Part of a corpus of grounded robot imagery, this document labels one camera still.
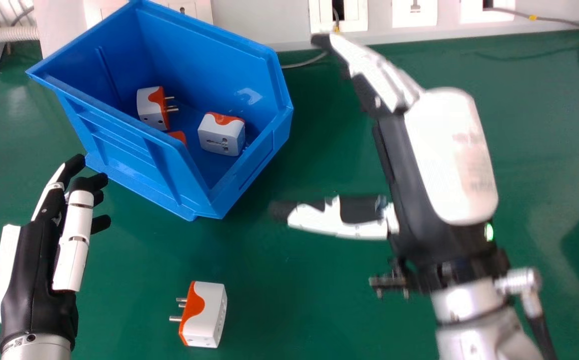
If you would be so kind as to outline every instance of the blue storage container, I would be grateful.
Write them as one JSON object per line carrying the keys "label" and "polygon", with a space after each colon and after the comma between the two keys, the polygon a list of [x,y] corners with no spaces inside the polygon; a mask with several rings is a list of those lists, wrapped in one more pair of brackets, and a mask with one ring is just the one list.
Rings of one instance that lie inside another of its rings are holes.
{"label": "blue storage container", "polygon": [[[135,0],[27,74],[52,89],[90,168],[193,221],[221,219],[287,141],[292,102],[276,53],[195,18]],[[136,91],[163,86],[179,112],[171,131],[138,120]],[[202,150],[205,112],[241,117],[245,148]]]}

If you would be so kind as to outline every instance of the corrugated white tube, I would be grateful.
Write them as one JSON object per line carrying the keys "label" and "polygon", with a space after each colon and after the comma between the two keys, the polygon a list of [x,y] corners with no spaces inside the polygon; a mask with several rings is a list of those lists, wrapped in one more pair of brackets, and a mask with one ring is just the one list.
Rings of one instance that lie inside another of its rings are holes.
{"label": "corrugated white tube", "polygon": [[0,27],[0,43],[14,43],[40,39],[36,26]]}

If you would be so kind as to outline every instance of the socket hole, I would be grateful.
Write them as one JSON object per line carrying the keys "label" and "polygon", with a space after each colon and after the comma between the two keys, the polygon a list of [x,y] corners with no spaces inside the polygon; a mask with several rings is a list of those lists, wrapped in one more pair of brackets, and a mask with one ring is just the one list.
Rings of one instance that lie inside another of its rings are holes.
{"label": "socket hole", "polygon": [[[338,19],[340,21],[345,20],[345,1],[344,0],[331,0],[331,8],[336,10],[338,14]],[[336,21],[336,16],[334,16],[334,12],[331,12],[331,20]]]}

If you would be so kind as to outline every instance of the robotic arm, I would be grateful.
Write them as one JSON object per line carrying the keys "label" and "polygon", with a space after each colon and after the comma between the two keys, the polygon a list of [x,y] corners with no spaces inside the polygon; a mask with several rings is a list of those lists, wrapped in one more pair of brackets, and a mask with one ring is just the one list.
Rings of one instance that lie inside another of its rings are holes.
{"label": "robotic arm", "polygon": [[[496,246],[498,192],[475,101],[458,88],[423,89],[403,70],[344,36],[315,34],[351,78],[372,129],[391,202],[336,196],[275,202],[288,226],[350,239],[389,241],[392,270],[369,284],[431,297],[441,360],[555,360],[535,269],[510,270]],[[510,296],[520,296],[541,353],[523,333]]]}
{"label": "robotic arm", "polygon": [[107,175],[77,177],[83,155],[62,164],[43,189],[31,221],[6,225],[0,243],[2,360],[69,360],[79,330],[80,290],[90,235],[111,225],[93,218]]}

